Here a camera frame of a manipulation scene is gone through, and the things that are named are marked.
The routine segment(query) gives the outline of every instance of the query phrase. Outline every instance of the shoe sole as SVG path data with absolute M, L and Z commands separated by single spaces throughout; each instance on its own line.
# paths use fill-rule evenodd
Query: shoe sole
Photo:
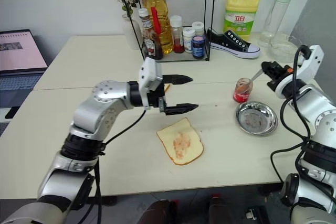
M 234 56 L 238 57 L 238 58 L 243 58 L 243 59 L 255 59 L 258 58 L 260 55 L 260 49 L 258 51 L 255 52 L 239 52 L 233 49 L 229 49 L 227 47 L 223 47 L 221 45 L 218 45 L 216 43 L 211 42 L 211 48 L 213 49 L 217 49 L 217 50 L 223 50 L 223 51 L 227 51 L 231 54 L 233 54 Z

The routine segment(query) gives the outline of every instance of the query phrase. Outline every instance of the laptop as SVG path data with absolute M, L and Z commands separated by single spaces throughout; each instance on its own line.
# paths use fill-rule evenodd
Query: laptop
M 29 29 L 0 32 L 0 108 L 21 106 L 46 69 Z

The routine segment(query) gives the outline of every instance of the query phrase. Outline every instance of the slice of bread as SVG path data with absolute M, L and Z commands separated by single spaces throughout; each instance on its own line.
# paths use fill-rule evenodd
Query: slice of bread
M 203 152 L 203 144 L 187 118 L 157 132 L 170 159 L 176 165 L 186 165 Z

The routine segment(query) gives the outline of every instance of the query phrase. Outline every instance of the white bottle cap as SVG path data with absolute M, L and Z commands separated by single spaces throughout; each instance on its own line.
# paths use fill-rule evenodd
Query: white bottle cap
M 171 27 L 177 28 L 182 26 L 182 17 L 178 15 L 173 15 L 170 17 L 170 25 Z
M 192 27 L 183 28 L 183 36 L 185 37 L 194 37 L 196 35 L 195 29 Z
M 192 23 L 192 27 L 195 29 L 196 32 L 204 31 L 204 24 L 202 22 L 196 21 Z
M 138 10 L 140 17 L 147 17 L 149 16 L 148 10 L 146 8 L 141 8 Z

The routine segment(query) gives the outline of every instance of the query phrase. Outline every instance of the yellow oil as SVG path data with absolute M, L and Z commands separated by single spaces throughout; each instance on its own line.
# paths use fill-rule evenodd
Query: yellow oil
M 173 38 L 169 23 L 166 0 L 142 0 L 142 4 L 143 8 L 147 8 L 153 24 L 154 22 L 151 7 L 155 7 L 161 25 L 161 34 L 159 34 L 159 38 L 162 51 L 165 55 L 170 54 L 173 51 Z

